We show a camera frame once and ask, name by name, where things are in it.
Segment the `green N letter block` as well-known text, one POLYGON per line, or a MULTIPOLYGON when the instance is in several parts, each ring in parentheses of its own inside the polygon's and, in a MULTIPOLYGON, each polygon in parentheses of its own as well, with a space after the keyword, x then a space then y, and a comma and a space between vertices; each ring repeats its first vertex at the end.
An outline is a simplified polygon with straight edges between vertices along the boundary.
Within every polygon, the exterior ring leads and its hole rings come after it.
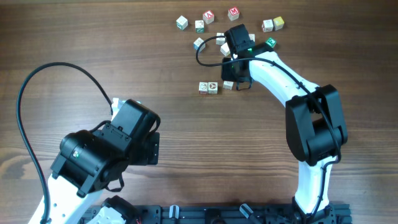
POLYGON ((227 90, 232 90, 233 89, 233 85, 234 85, 234 82, 231 82, 231 81, 224 81, 223 82, 223 88, 227 89, 227 90))

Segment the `yellow soccer ball J block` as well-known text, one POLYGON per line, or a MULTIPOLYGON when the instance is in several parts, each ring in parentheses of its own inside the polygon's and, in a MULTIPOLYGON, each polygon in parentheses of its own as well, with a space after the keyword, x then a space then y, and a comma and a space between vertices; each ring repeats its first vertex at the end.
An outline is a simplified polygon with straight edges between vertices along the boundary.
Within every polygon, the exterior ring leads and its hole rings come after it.
POLYGON ((208 82, 208 94, 217 94, 217 93, 218 93, 218 83, 208 82))

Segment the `red 6 baseball block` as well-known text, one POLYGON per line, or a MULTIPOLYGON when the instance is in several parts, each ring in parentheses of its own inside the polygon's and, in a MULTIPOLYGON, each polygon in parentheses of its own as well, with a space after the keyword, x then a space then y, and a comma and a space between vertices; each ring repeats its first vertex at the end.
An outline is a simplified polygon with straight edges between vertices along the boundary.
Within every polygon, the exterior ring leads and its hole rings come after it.
POLYGON ((208 94, 208 82, 200 82, 198 87, 198 92, 201 95, 208 94))

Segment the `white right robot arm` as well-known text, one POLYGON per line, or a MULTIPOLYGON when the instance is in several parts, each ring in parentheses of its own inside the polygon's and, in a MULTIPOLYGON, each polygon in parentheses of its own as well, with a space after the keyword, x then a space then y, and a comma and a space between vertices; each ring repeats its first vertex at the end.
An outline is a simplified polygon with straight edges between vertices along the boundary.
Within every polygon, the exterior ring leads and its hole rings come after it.
POLYGON ((341 147, 348 140, 337 89, 301 77, 281 61, 273 40, 256 45, 243 24, 224 36, 231 57, 223 59, 222 79, 258 82, 282 103, 287 144, 299 164, 295 204, 305 218, 325 215, 331 168, 341 160, 341 147))

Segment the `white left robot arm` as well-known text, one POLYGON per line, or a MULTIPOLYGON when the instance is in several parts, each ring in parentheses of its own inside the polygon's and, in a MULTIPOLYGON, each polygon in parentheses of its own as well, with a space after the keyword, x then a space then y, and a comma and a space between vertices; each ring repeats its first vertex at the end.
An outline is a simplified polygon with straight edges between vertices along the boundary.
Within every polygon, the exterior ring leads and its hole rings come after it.
POLYGON ((51 165, 48 196, 30 223, 77 223, 112 181, 124 186, 128 166, 156 165, 160 134, 157 113, 134 101, 118 106, 112 120, 67 134, 51 165))

